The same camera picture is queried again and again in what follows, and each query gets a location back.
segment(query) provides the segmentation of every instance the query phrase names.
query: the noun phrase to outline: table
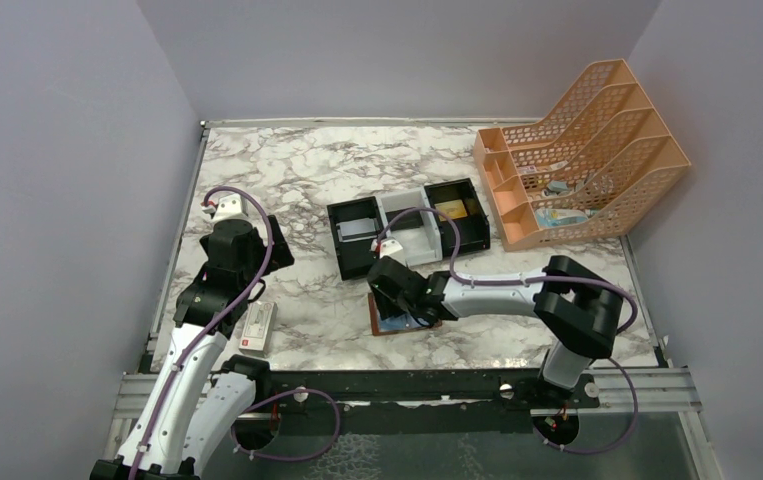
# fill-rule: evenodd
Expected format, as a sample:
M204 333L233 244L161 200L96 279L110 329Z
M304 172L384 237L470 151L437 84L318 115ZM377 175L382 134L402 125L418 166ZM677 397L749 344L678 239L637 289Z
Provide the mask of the table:
M264 298L278 304L267 360L275 370L369 370L537 367L553 336L537 319L482 315L415 333L375 337L369 326L363 280L342 281L325 206L426 184L472 179L488 211L471 155L479 127L318 126L214 128L210 130L190 214L171 279L152 361L166 357L177 295L206 260L198 239L210 231L199 203L218 185L244 189L275 214L296 259L266 277ZM628 290L632 283L619 239L508 253L492 225L489 251L464 256L465 273L516 273L541 268L551 255L569 255ZM422 265L423 275L447 263ZM623 308L623 321L628 317ZM238 322L223 359L239 353ZM627 366L657 360L641 312L616 339L613 357Z

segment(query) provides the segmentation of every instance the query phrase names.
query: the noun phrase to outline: gray wall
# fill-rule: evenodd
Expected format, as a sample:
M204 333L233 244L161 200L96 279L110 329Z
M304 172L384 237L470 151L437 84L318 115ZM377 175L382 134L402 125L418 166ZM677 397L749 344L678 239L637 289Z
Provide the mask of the gray wall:
M541 116L659 0L139 0L199 116Z
M6 3L0 479L87 478L142 352L200 129L133 1Z
M763 478L763 2L664 0L630 64L694 168L631 233L728 478Z

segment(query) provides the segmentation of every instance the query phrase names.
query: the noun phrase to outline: small white box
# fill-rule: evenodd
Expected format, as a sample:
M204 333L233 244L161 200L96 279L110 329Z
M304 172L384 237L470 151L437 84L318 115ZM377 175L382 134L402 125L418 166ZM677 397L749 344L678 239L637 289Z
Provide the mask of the small white box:
M245 314L246 323L240 335L240 351L247 355L264 356L275 320L275 302L254 302Z

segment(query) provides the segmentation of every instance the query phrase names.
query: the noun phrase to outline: marble table top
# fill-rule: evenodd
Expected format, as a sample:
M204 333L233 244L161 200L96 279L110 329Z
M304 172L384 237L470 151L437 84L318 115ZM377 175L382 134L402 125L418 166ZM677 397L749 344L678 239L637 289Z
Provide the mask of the marble table top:
M426 184L472 179L489 211L471 155L478 127L217 128L210 132L191 211L162 317L152 370L166 357L175 299L206 260L198 239L210 231L198 204L218 185L244 189L275 214L295 265L269 275L264 298L278 305L267 360L276 370L537 367L554 337L535 318L481 315L436 329L373 336L363 280L340 280L325 206ZM508 253L491 222L489 251L462 256L465 273L539 269L551 255L569 255L634 292L618 239ZM447 268L433 263L423 275ZM623 307L623 321L629 312ZM223 357L239 353L244 319ZM656 365L644 319L620 335L613 357Z

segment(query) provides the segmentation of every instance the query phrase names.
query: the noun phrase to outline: orange plastic organizer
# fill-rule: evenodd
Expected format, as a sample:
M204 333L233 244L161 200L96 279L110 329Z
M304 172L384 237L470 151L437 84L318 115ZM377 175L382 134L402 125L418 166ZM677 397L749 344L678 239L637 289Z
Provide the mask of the orange plastic organizer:
M624 60L587 67L537 123L480 130L473 156L505 250L623 235L690 166ZM549 228L539 208L591 215Z

